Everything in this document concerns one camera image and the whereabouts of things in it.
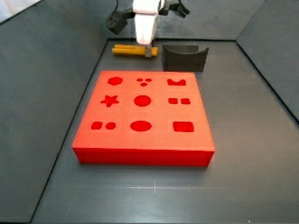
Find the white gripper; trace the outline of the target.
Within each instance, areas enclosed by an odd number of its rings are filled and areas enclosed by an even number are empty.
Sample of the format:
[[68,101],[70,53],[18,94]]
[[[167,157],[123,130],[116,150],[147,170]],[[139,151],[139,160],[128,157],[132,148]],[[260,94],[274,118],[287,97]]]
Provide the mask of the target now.
[[134,0],[136,42],[144,45],[144,56],[152,57],[152,40],[158,27],[160,0]]

